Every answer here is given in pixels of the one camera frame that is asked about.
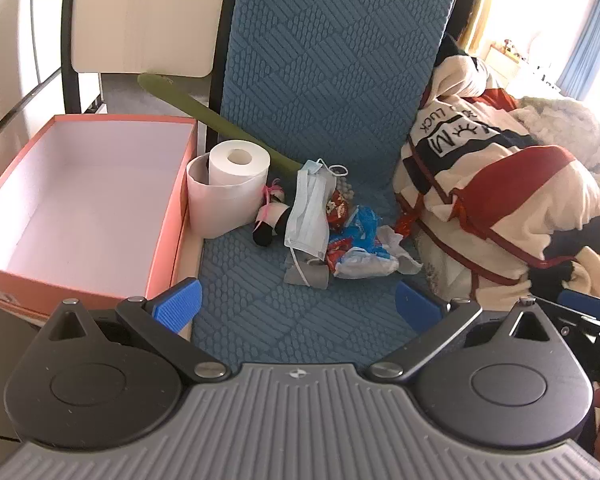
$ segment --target stuffed toy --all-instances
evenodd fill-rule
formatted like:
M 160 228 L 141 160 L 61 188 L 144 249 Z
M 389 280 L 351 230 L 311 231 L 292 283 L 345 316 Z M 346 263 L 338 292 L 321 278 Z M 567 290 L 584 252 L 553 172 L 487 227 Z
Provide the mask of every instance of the stuffed toy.
M 264 187 L 265 205 L 256 216 L 253 241 L 260 247 L 269 247 L 275 235 L 283 235 L 291 208 L 285 204 L 285 193 L 274 179 L 271 186 Z

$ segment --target blanket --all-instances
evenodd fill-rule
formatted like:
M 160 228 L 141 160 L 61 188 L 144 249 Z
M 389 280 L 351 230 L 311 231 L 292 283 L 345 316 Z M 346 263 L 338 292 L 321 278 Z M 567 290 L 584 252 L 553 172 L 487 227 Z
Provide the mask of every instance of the blanket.
M 567 148 L 600 186 L 600 122 L 582 102 L 571 98 L 523 97 L 511 115 L 541 144 Z
M 491 310 L 564 288 L 600 297 L 600 187 L 516 110 L 480 59 L 449 56 L 432 74 L 394 175 L 430 286 Z

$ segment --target green stick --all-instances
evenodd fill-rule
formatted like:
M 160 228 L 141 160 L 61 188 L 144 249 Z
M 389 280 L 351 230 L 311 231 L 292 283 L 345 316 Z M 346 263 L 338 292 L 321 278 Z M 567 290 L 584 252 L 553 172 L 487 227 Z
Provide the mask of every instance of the green stick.
M 175 106 L 178 110 L 199 120 L 201 123 L 205 123 L 223 137 L 226 137 L 227 139 L 248 140 L 249 142 L 262 146 L 269 152 L 271 164 L 280 170 L 288 171 L 293 174 L 302 168 L 302 164 L 291 160 L 288 156 L 282 155 L 235 124 L 227 121 L 224 117 L 216 114 L 213 110 L 191 97 L 185 91 L 179 89 L 164 76 L 148 73 L 140 74 L 138 76 L 138 83 L 142 88 L 149 92 L 149 94 Z

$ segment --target toilet paper roll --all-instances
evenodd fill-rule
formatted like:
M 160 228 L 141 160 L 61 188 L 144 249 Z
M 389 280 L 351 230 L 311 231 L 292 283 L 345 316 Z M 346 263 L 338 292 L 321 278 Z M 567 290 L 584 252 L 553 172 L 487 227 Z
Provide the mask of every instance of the toilet paper roll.
M 234 145 L 228 149 L 216 150 L 222 144 L 231 143 Z M 232 150 L 247 152 L 251 160 L 244 153 L 236 154 Z M 194 158 L 187 165 L 189 221 L 194 234 L 217 238 L 253 222 L 263 203 L 262 189 L 267 183 L 269 162 L 266 150 L 241 140 L 222 142 L 210 153 Z
M 246 140 L 226 140 L 209 152 L 209 185 L 242 184 L 267 173 L 270 162 L 263 147 Z

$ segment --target face mask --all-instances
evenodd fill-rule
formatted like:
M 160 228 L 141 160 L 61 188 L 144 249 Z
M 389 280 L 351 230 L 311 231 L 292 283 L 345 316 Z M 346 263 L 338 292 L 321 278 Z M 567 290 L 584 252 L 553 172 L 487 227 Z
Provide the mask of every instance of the face mask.
M 335 173 L 334 168 L 342 168 L 344 171 Z M 294 262 L 297 261 L 294 250 L 324 259 L 329 241 L 327 201 L 336 188 L 336 176 L 346 174 L 346 168 L 342 166 L 327 168 L 321 158 L 317 162 L 308 160 L 298 171 L 296 201 L 289 213 L 285 231 L 285 245 L 291 248 Z M 296 267 L 304 278 L 297 263 Z

